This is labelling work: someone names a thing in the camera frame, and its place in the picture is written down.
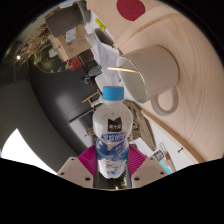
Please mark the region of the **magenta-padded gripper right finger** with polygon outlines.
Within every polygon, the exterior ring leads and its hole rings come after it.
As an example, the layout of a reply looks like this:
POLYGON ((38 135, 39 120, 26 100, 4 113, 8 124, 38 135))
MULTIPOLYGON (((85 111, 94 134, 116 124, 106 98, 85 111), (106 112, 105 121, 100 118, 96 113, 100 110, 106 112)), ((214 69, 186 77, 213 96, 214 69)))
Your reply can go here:
POLYGON ((152 155, 147 157, 133 146, 129 147, 127 180, 129 188, 140 188, 166 177, 168 173, 152 155))

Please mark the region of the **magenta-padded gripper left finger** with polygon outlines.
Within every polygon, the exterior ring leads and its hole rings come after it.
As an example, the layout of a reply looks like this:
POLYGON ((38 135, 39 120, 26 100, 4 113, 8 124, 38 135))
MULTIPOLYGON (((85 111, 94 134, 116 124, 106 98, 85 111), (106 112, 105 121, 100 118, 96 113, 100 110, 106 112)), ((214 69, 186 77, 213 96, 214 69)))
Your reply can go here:
POLYGON ((96 150, 91 146, 78 157, 69 157, 57 175, 81 187, 93 188, 96 169, 96 150))

